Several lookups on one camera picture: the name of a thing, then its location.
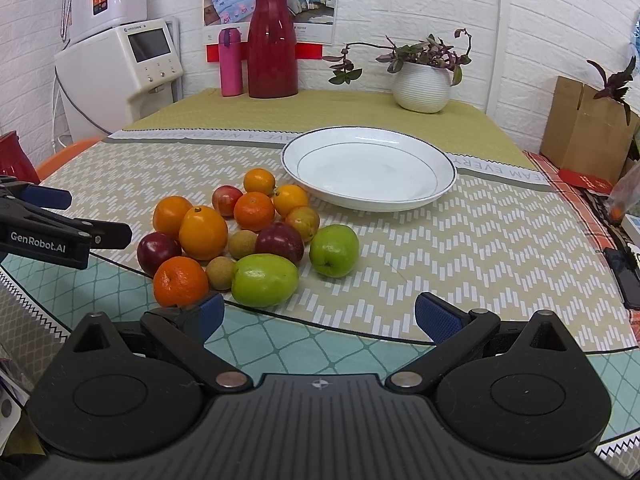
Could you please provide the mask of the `yellow orange kumquat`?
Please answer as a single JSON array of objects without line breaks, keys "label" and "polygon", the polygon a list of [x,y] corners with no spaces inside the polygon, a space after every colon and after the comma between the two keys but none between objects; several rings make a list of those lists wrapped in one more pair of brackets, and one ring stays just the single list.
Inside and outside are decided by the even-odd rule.
[{"label": "yellow orange kumquat", "polygon": [[295,208],[307,207],[309,205],[309,196],[297,184],[284,184],[274,190],[272,202],[277,213],[282,218],[285,218]]}]

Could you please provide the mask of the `green apple round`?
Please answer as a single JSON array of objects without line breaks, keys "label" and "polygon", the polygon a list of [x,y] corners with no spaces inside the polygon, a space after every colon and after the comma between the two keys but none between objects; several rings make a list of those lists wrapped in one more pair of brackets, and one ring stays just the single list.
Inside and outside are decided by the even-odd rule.
[{"label": "green apple round", "polygon": [[309,246],[312,267],[327,278],[344,278],[356,268],[359,256],[359,238],[344,224],[321,228]]}]

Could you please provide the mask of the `mandarin orange front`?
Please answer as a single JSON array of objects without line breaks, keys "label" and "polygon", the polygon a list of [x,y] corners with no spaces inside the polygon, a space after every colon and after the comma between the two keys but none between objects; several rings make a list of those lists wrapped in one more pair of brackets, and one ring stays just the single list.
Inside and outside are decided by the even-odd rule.
[{"label": "mandarin orange front", "polygon": [[153,276],[156,302],[163,308],[184,308],[209,293],[209,281],[202,266],[189,257],[172,257]]}]

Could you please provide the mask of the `mandarin orange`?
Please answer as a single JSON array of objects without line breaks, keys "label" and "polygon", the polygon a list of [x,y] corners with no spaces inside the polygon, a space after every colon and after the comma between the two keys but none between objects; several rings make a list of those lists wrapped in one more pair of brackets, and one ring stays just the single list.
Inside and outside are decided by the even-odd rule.
[{"label": "mandarin orange", "polygon": [[233,218],[241,230],[260,232],[274,220],[271,198],[261,192],[247,192],[235,203]]},{"label": "mandarin orange", "polygon": [[172,257],[153,276],[156,302],[163,308],[184,308],[209,293],[209,281],[202,266],[189,257]]}]

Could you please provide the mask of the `brown longan front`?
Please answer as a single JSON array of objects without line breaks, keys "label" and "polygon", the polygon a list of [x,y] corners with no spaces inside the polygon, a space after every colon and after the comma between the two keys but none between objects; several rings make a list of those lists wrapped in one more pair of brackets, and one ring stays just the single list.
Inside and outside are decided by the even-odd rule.
[{"label": "brown longan front", "polygon": [[229,290],[232,286],[234,266],[234,261],[228,257],[219,256],[210,260],[205,269],[210,287],[220,292]]}]

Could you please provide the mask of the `cardboard box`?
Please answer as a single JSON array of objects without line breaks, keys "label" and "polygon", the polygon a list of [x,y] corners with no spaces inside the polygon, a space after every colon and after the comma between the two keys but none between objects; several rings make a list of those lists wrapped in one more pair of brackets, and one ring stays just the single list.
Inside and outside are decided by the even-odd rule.
[{"label": "cardboard box", "polygon": [[595,95],[588,84],[556,78],[540,152],[560,169],[614,184],[626,164],[639,117]]}]

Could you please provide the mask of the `green apple oblong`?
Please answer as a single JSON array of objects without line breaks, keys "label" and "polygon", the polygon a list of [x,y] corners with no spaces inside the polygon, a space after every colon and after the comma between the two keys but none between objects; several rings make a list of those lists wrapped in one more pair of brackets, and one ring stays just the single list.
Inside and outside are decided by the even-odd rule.
[{"label": "green apple oblong", "polygon": [[253,254],[235,263],[231,295],[241,306],[277,307],[294,295],[298,282],[297,266],[290,260],[271,254]]}]

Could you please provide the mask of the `red apple back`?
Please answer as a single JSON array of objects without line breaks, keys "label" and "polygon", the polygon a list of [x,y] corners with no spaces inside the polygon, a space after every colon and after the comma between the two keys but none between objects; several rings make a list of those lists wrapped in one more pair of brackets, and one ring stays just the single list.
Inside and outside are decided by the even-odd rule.
[{"label": "red apple back", "polygon": [[214,209],[224,218],[232,218],[234,207],[243,196],[243,192],[232,185],[221,185],[212,195]]}]

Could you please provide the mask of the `purple green trailing plant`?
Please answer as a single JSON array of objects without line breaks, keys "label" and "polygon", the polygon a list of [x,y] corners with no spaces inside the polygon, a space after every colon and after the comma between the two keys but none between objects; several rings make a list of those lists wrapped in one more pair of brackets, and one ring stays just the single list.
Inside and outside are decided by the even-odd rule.
[{"label": "purple green trailing plant", "polygon": [[452,44],[446,44],[442,38],[429,34],[415,44],[398,46],[389,36],[386,36],[387,44],[372,44],[372,42],[352,41],[346,42],[338,55],[323,55],[322,60],[330,64],[333,76],[330,84],[351,84],[362,75],[362,69],[358,68],[349,58],[350,50],[356,47],[364,47],[381,51],[375,61],[386,65],[386,72],[392,75],[408,70],[410,66],[428,66],[440,70],[449,76],[450,86],[460,84],[463,78],[463,67],[469,65],[472,51],[473,36],[465,28],[457,28],[454,38],[466,39],[466,49],[458,53]]}]

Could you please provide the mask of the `dark red plum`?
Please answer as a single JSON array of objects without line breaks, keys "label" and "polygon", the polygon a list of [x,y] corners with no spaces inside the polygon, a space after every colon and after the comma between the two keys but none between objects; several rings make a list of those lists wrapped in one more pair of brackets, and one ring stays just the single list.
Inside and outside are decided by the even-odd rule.
[{"label": "dark red plum", "polygon": [[299,264],[304,255],[305,246],[299,232],[283,222],[274,222],[258,234],[255,243],[256,254],[271,254]]},{"label": "dark red plum", "polygon": [[151,278],[165,261],[181,255],[180,244],[171,236],[160,232],[146,234],[137,247],[139,266]]}]

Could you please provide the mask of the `small orange back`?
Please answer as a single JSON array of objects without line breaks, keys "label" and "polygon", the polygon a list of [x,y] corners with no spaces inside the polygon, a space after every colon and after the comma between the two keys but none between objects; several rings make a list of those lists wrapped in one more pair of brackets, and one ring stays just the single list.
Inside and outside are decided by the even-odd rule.
[{"label": "small orange back", "polygon": [[245,174],[243,186],[247,193],[257,192],[271,196],[276,188],[276,178],[264,168],[253,168]]}]

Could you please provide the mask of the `brown longan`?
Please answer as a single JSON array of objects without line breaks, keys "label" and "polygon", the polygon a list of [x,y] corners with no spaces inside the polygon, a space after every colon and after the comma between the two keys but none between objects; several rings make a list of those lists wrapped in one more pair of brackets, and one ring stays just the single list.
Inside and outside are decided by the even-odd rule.
[{"label": "brown longan", "polygon": [[234,261],[228,257],[219,256],[210,260],[205,269],[210,287],[220,292],[229,290],[232,286],[234,266]]},{"label": "brown longan", "polygon": [[254,254],[258,235],[250,230],[233,233],[228,240],[228,252],[235,260]]}]

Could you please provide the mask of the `brown longan back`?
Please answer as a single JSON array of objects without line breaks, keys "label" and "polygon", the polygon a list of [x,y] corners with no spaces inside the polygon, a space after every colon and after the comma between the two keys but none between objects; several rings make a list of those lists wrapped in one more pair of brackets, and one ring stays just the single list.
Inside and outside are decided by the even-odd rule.
[{"label": "brown longan back", "polygon": [[258,235],[250,230],[233,233],[228,240],[228,252],[235,260],[254,254]]}]

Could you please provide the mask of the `large orange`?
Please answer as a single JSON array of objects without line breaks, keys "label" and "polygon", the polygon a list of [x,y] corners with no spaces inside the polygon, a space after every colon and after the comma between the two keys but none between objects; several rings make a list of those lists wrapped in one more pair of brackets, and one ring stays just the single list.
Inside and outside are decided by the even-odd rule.
[{"label": "large orange", "polygon": [[178,240],[189,257],[210,261],[227,247],[228,224],[212,207],[195,206],[184,215]]}]

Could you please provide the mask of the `red yellow plum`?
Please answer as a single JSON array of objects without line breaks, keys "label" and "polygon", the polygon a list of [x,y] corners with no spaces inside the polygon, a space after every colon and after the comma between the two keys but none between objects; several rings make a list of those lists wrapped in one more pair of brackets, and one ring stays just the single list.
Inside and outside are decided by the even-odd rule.
[{"label": "red yellow plum", "polygon": [[285,223],[296,229],[304,243],[309,243],[320,226],[318,212],[309,206],[298,206],[285,217]]}]

